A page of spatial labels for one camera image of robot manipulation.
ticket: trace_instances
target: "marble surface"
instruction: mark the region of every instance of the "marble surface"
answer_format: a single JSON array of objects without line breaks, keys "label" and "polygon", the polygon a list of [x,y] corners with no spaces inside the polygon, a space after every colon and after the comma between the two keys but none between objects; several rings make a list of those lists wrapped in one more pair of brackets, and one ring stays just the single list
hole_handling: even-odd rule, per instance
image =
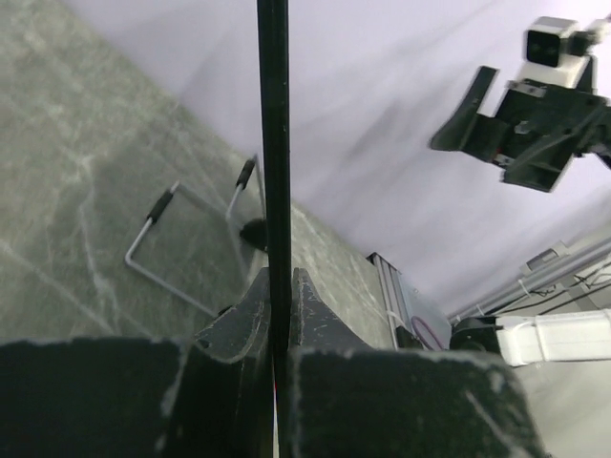
[{"label": "marble surface", "polygon": [[[137,259],[215,311],[242,278],[223,212],[244,157],[158,89],[58,2],[0,6],[0,338],[181,336],[210,318],[129,270],[123,256],[177,179]],[[261,214],[257,186],[237,219]],[[295,265],[366,342],[390,346],[377,274],[299,206]],[[247,247],[251,273],[266,263]]]}]

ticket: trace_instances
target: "cable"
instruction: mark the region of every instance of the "cable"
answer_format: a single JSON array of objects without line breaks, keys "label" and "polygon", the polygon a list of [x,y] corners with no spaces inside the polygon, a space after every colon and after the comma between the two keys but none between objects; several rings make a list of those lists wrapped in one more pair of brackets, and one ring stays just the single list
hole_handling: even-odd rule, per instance
[{"label": "cable", "polygon": [[550,312],[553,312],[554,310],[558,310],[559,308],[562,308],[564,305],[568,305],[571,302],[578,301],[579,299],[587,298],[591,294],[598,293],[599,291],[602,291],[603,289],[606,289],[609,286],[611,286],[611,281],[607,281],[602,286],[599,286],[598,288],[591,289],[587,293],[579,294],[575,298],[572,298],[572,299],[570,299],[568,301],[565,301],[563,303],[559,303],[558,305],[554,305],[553,307],[550,307],[547,310],[542,311],[541,313],[539,313],[539,315],[546,315],[546,314],[548,314]]},{"label": "cable", "polygon": [[[420,317],[411,317],[410,323],[411,323],[411,328],[413,329],[413,332],[416,334],[416,337],[429,350],[443,350],[444,349],[443,344],[441,343],[439,338],[436,336],[436,334],[432,331],[431,327],[427,324],[427,322],[422,320]],[[422,332],[420,331],[420,329],[418,329],[419,326],[424,327],[426,329],[426,331],[429,333],[429,335],[431,335],[432,339],[437,344],[437,348],[433,348],[432,345],[427,342],[427,340],[422,335]]]},{"label": "cable", "polygon": [[[597,275],[602,269],[604,269],[606,267],[609,267],[609,266],[611,266],[611,262],[608,262],[608,263],[604,264],[599,269],[595,270],[594,272],[589,273],[585,277],[581,277],[581,276],[575,275],[574,277],[576,279],[578,279],[575,283],[573,283],[572,285],[568,286],[566,289],[560,291],[559,293],[557,293],[554,296],[551,296],[549,298],[547,297],[547,294],[545,294],[543,297],[545,297],[546,299],[544,299],[542,301],[538,301],[538,302],[534,302],[534,303],[529,303],[529,304],[526,304],[526,305],[522,305],[521,307],[512,308],[510,310],[503,310],[504,308],[509,307],[512,304],[515,304],[517,302],[521,302],[521,301],[523,301],[525,299],[525,298],[521,298],[521,299],[518,299],[517,301],[513,301],[513,302],[510,302],[510,303],[507,303],[507,304],[503,304],[503,305],[500,305],[499,307],[495,307],[493,310],[488,312],[486,315],[492,315],[493,313],[495,313],[495,312],[497,312],[499,310],[503,310],[503,313],[509,313],[509,312],[516,312],[517,310],[525,310],[525,309],[528,309],[528,308],[538,307],[540,305],[543,305],[544,303],[553,301],[554,299],[562,296],[566,292],[566,290],[574,288],[575,286],[578,286],[579,284],[587,282],[589,279],[591,279],[592,277]],[[586,283],[586,287],[588,289],[591,289],[591,286],[592,285],[589,285],[589,284]]]}]

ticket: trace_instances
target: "black rod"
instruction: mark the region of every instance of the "black rod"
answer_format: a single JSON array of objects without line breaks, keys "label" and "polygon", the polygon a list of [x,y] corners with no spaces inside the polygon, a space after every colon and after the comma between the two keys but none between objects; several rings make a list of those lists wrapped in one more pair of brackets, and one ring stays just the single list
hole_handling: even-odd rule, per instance
[{"label": "black rod", "polygon": [[287,0],[258,0],[257,13],[271,300],[270,347],[280,411],[292,296]]}]

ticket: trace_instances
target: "black rubber tip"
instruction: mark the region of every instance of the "black rubber tip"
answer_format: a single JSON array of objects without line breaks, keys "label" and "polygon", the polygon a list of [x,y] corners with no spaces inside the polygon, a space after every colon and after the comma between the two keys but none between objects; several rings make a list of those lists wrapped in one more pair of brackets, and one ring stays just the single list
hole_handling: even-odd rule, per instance
[{"label": "black rubber tip", "polygon": [[172,201],[173,197],[174,193],[169,190],[165,191],[163,195],[158,199],[158,201],[155,202],[153,209],[149,212],[146,218],[150,219],[153,224],[157,223],[159,218],[161,218],[161,215],[163,215],[163,212],[165,211],[168,204]]},{"label": "black rubber tip", "polygon": [[248,159],[244,163],[240,176],[238,177],[238,181],[236,181],[236,186],[242,186],[243,189],[246,189],[246,185],[248,184],[248,180],[252,175],[252,171],[255,170],[255,165],[255,159]]}]

